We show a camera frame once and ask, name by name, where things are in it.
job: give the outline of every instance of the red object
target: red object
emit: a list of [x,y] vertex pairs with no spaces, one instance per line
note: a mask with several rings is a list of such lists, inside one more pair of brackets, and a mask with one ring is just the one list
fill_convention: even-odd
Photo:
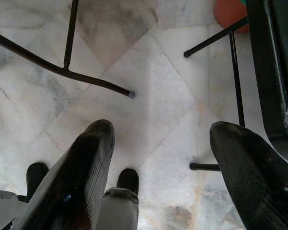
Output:
[[[214,14],[217,22],[227,28],[247,16],[246,6],[240,0],[216,0]],[[236,30],[240,33],[249,31],[249,25]]]

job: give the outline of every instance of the shoe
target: shoe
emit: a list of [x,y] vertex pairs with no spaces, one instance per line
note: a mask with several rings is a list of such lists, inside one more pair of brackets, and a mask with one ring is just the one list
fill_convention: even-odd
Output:
[[49,169],[44,163],[31,164],[27,169],[27,198],[31,199]]
[[133,169],[124,169],[117,180],[118,188],[127,188],[138,195],[139,193],[139,176]]

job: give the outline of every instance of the marble floor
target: marble floor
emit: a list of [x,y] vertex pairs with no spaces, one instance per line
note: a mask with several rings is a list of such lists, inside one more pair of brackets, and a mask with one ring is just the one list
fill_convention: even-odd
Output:
[[[1,0],[0,34],[62,66],[71,0]],[[214,0],[80,0],[71,70],[136,92],[128,97],[53,74],[0,47],[0,189],[26,193],[27,167],[51,167],[84,129],[110,120],[119,172],[140,176],[140,230],[244,226],[214,163],[209,128],[238,122],[229,38],[183,51],[222,28]],[[246,126],[266,138],[248,34],[236,34]]]

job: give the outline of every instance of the black metal frame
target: black metal frame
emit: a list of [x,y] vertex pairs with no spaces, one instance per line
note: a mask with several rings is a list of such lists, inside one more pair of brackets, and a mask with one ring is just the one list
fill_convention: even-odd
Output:
[[65,48],[65,56],[64,56],[64,67],[61,68],[59,66],[56,66],[39,56],[31,53],[30,51],[22,48],[21,46],[17,45],[16,43],[12,42],[11,40],[3,37],[0,35],[0,46],[18,54],[19,56],[22,56],[23,58],[39,65],[40,67],[43,67],[51,72],[54,72],[56,74],[62,75],[66,78],[70,78],[77,81],[86,82],[89,84],[97,85],[103,88],[107,88],[109,90],[121,93],[123,95],[126,95],[130,98],[135,97],[135,92],[129,91],[127,89],[124,89],[120,86],[117,86],[115,84],[112,84],[108,81],[92,78],[83,74],[75,73],[70,71],[69,65],[71,61],[72,56],[72,44],[73,44],[73,36],[75,32],[75,25],[76,25],[76,18],[77,18],[77,9],[78,9],[78,2],[79,0],[73,0],[72,1],[72,11],[69,21],[69,28],[68,28],[68,35],[67,35],[67,41],[66,41],[66,48]]
[[[242,95],[241,95],[241,86],[240,86],[240,78],[239,78],[238,60],[237,60],[234,31],[241,28],[242,26],[246,25],[247,23],[248,23],[248,18],[245,17],[245,18],[241,19],[240,21],[236,22],[235,24],[231,25],[230,27],[220,31],[219,33],[213,35],[212,37],[208,38],[207,40],[201,42],[197,46],[195,46],[195,47],[193,47],[193,48],[191,48],[191,49],[189,49],[183,53],[183,55],[186,58],[188,58],[192,54],[205,48],[206,46],[212,44],[213,42],[216,42],[217,40],[221,39],[222,37],[229,35],[232,66],[234,69],[234,79],[235,79],[235,89],[236,89],[239,125],[242,127],[245,127],[245,122],[244,122],[244,112],[243,112],[243,103],[242,103]],[[190,169],[191,170],[220,171],[220,167],[217,164],[191,163]]]

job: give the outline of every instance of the grey trousers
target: grey trousers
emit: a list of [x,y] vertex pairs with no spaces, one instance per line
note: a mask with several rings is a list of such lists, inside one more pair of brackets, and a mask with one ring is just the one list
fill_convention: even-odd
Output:
[[138,196],[129,189],[111,188],[105,192],[96,230],[137,230]]

